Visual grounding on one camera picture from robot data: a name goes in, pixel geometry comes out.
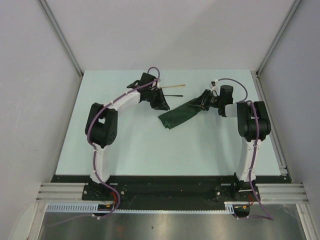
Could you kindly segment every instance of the white table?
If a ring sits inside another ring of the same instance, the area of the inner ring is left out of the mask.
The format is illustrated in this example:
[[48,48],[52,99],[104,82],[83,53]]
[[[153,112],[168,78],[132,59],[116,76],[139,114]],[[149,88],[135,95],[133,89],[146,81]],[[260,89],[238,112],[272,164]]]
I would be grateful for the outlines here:
[[[93,148],[87,143],[85,126],[93,103],[108,103],[122,94],[126,86],[139,80],[143,70],[86,71],[65,137],[56,175],[90,175]],[[163,89],[171,109],[199,97],[210,81],[233,78],[248,89],[248,99],[258,96],[249,70],[161,70],[160,86],[186,84]],[[233,99],[245,92],[232,81]],[[201,111],[192,119],[173,128],[165,128],[154,110],[141,102],[118,118],[118,133],[110,146],[108,161],[111,175],[135,176],[220,176],[237,170],[242,141],[236,118],[223,118],[218,110]],[[268,136],[260,149],[256,175],[279,176],[276,155]]]

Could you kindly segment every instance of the metal floor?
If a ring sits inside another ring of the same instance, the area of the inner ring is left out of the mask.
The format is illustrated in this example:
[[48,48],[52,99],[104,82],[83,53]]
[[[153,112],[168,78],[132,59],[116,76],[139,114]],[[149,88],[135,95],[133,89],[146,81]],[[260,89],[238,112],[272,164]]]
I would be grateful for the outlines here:
[[[39,240],[305,240],[296,205],[269,205],[275,221],[230,214],[114,213],[48,226],[78,213],[47,212]],[[251,214],[262,214],[258,205]]]

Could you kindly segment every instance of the folded cloth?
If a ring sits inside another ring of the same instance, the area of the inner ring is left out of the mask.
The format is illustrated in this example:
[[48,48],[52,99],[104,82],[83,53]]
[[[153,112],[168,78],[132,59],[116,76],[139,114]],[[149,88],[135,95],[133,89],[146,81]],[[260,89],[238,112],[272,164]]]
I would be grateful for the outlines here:
[[173,129],[174,127],[184,123],[185,121],[197,115],[201,111],[201,108],[196,106],[190,106],[189,103],[191,101],[188,101],[185,104],[158,116],[163,126],[165,128]]

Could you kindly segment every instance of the cable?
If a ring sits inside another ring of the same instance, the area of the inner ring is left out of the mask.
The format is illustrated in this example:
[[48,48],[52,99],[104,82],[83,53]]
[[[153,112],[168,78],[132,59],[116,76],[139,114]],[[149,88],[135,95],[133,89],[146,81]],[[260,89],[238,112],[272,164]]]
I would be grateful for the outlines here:
[[222,81],[222,80],[229,80],[229,81],[235,82],[235,83],[239,84],[244,89],[245,98],[240,100],[240,101],[238,101],[238,103],[241,103],[241,102],[244,102],[245,100],[247,100],[247,98],[248,98],[248,90],[246,89],[246,87],[241,82],[239,82],[237,80],[234,80],[232,78],[226,78],[226,77],[218,79],[218,81]]
[[255,108],[255,105],[252,101],[246,101],[246,103],[250,103],[251,105],[251,109],[253,111],[253,116],[254,116],[254,120],[255,120],[255,124],[256,124],[256,137],[255,137],[255,141],[254,141],[254,146],[253,146],[253,155],[252,155],[252,161],[251,161],[251,165],[250,165],[250,169],[249,169],[249,183],[250,183],[250,187],[251,190],[253,192],[253,195],[255,197],[255,199],[257,200],[257,202],[259,203],[261,209],[264,211],[264,213],[266,214],[266,216],[262,216],[262,215],[252,215],[252,216],[246,216],[246,217],[238,217],[236,214],[233,214],[233,216],[235,216],[237,219],[252,219],[252,218],[262,218],[262,219],[268,219],[273,221],[274,218],[272,217],[272,215],[268,212],[268,210],[265,208],[265,206],[261,203],[260,199],[258,198],[255,188],[252,184],[252,169],[255,165],[255,161],[256,161],[256,155],[257,155],[257,148],[258,148],[258,141],[259,141],[259,133],[260,133],[260,129],[259,129],[259,120],[258,120],[258,115],[257,115],[257,110]]
[[97,167],[96,167],[96,156],[97,156],[97,147],[91,142],[91,139],[90,139],[90,135],[91,135],[91,130],[93,128],[93,125],[95,124],[95,122],[97,121],[97,119],[99,118],[99,116],[108,108],[110,107],[113,103],[119,101],[120,99],[122,99],[124,96],[126,96],[127,94],[131,94],[139,89],[142,89],[142,88],[145,88],[149,85],[152,85],[153,83],[156,83],[158,81],[160,81],[160,71],[157,67],[155,66],[152,66],[148,69],[148,72],[151,70],[151,69],[156,69],[158,71],[158,77],[156,79],[154,79],[153,81],[147,83],[147,84],[144,84],[142,86],[138,86],[128,92],[125,92],[123,93],[122,95],[118,96],[115,100],[113,100],[112,102],[108,103],[107,105],[105,105],[93,118],[92,122],[90,123],[90,126],[89,126],[89,129],[88,129],[88,132],[87,132],[87,136],[86,136],[86,140],[87,142],[94,148],[94,152],[93,152],[93,171],[94,171],[94,174],[96,176],[96,178],[99,180],[99,182],[104,185],[105,187],[107,187],[108,189],[112,190],[113,192],[115,192],[116,194],[116,197],[117,197],[117,204],[116,206],[110,211],[108,212],[106,215],[103,215],[103,216],[95,216],[94,214],[81,214],[81,215],[77,215],[77,216],[74,216],[74,217],[71,217],[71,218],[68,218],[68,219],[65,219],[65,220],[62,220],[62,221],[59,221],[59,222],[56,222],[54,224],[49,224],[48,226],[50,227],[54,227],[54,226],[57,226],[57,225],[60,225],[60,224],[63,224],[63,223],[66,223],[68,221],[71,221],[73,219],[77,219],[77,218],[82,218],[82,217],[96,217],[98,220],[99,219],[105,219],[107,218],[110,214],[112,214],[115,210],[118,209],[119,205],[120,205],[120,202],[121,202],[121,197],[120,197],[120,194],[119,192],[114,189],[112,186],[106,184],[102,179],[101,177],[99,176],[99,173],[97,171]]

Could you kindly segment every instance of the white wall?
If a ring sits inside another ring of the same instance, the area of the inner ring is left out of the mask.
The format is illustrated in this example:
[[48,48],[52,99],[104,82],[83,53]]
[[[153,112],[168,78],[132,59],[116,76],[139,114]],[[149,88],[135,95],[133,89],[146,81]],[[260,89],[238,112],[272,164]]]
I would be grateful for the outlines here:
[[320,225],[320,1],[303,1],[262,73],[285,158]]
[[47,1],[85,70],[256,70],[293,2]]
[[0,239],[48,181],[80,83],[35,0],[0,3]]

